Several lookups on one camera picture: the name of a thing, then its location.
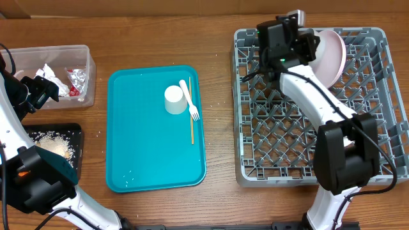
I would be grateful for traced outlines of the white napkin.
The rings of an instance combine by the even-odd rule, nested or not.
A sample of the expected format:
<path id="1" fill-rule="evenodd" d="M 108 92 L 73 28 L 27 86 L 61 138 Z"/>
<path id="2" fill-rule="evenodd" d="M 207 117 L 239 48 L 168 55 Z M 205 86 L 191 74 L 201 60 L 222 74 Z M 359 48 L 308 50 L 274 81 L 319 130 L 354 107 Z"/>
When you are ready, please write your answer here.
<path id="1" fill-rule="evenodd" d="M 59 78 L 56 77 L 54 71 L 47 64 L 44 64 L 43 68 L 38 69 L 36 71 L 36 75 L 53 82 L 59 88 L 58 96 L 60 97 L 69 96 L 70 89 L 68 88 L 68 86 L 64 84 Z"/>

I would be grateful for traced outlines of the red sauce packet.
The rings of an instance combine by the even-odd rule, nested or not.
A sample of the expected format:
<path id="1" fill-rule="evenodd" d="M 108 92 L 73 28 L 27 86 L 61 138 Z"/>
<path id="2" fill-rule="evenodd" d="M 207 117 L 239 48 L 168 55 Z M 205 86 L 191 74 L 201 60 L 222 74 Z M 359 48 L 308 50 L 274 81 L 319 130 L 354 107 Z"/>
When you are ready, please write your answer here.
<path id="1" fill-rule="evenodd" d="M 80 91 L 74 85 L 72 85 L 69 91 L 69 96 L 79 96 L 80 94 Z"/>

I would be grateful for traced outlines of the white round plate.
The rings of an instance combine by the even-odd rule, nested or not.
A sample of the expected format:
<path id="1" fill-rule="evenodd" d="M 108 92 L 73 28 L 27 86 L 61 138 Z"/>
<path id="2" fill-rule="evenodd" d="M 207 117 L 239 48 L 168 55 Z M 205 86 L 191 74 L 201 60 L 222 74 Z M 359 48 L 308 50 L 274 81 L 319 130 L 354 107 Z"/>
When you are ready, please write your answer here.
<path id="1" fill-rule="evenodd" d="M 329 88 L 336 83 L 343 72 L 346 47 L 343 39 L 335 31 L 322 30 L 319 33 L 325 36 L 326 46 L 323 60 L 317 68 L 313 68 L 313 72 L 318 80 Z"/>

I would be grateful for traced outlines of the aluminium foil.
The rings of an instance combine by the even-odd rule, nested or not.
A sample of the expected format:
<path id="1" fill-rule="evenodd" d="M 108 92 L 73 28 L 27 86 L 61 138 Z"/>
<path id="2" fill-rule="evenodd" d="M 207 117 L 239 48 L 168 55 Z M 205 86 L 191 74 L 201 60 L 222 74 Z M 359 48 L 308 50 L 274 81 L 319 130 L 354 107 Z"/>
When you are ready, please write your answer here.
<path id="1" fill-rule="evenodd" d="M 74 85 L 82 94 L 85 81 L 86 81 L 86 70 L 85 69 L 66 69 L 68 78 L 70 79 L 72 85 Z"/>

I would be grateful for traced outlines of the orange carrot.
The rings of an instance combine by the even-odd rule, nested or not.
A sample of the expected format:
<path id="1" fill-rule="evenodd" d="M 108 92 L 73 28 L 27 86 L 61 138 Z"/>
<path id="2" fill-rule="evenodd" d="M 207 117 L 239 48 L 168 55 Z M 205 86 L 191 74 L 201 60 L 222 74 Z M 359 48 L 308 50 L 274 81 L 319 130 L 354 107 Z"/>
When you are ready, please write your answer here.
<path id="1" fill-rule="evenodd" d="M 23 176 L 27 175 L 28 173 L 29 173 L 29 171 L 19 172 L 19 173 L 18 173 L 18 176 L 19 176 L 19 177 L 23 177 Z"/>

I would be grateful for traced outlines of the grey bowl with rice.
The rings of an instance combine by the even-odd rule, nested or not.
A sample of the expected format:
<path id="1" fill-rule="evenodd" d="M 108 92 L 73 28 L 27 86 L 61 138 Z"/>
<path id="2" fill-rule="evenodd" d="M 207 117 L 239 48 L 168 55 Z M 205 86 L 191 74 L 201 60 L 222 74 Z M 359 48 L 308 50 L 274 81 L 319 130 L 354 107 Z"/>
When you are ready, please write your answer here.
<path id="1" fill-rule="evenodd" d="M 314 31 L 314 35 L 318 36 L 320 39 L 320 42 L 316 48 L 316 59 L 314 61 L 309 62 L 309 66 L 311 68 L 317 68 L 318 65 L 321 63 L 324 57 L 324 52 L 325 52 L 325 46 L 326 46 L 326 38 L 324 35 L 321 33 Z"/>

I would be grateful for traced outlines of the white bowl with peanuts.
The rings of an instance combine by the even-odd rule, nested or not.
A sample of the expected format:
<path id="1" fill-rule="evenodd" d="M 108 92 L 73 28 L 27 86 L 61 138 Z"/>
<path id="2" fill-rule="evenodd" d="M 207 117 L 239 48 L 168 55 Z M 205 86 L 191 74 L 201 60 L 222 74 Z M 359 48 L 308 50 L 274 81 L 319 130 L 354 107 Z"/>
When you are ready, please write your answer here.
<path id="1" fill-rule="evenodd" d="M 347 136 L 345 136 L 343 137 L 343 144 L 345 148 L 348 148 L 350 146 L 353 146 L 355 144 L 355 141 L 351 141 Z"/>

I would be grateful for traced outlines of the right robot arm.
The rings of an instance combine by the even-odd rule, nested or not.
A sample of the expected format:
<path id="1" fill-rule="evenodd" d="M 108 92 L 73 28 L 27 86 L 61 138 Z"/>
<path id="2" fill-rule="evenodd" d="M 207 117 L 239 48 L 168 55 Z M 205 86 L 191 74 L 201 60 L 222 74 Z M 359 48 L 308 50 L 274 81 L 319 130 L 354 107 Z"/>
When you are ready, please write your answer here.
<path id="1" fill-rule="evenodd" d="M 304 25 L 304 12 L 295 10 L 257 26 L 259 72 L 277 83 L 316 131 L 313 169 L 320 186 L 298 228 L 358 229 L 342 218 L 380 169 L 376 120 L 330 92 L 346 62 L 344 40 L 333 30 Z"/>

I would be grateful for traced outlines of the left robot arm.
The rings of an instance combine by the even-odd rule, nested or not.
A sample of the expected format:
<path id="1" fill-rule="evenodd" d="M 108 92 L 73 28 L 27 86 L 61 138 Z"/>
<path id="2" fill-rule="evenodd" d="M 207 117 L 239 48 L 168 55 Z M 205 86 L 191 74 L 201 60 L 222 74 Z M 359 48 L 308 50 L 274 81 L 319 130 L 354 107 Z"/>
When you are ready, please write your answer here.
<path id="1" fill-rule="evenodd" d="M 87 195 L 75 169 L 61 155 L 37 146 L 21 124 L 49 99 L 59 100 L 58 87 L 36 76 L 15 78 L 1 61 L 1 204 L 3 226 L 9 228 L 7 207 L 23 213 L 65 219 L 79 229 L 133 229 L 127 218 Z"/>

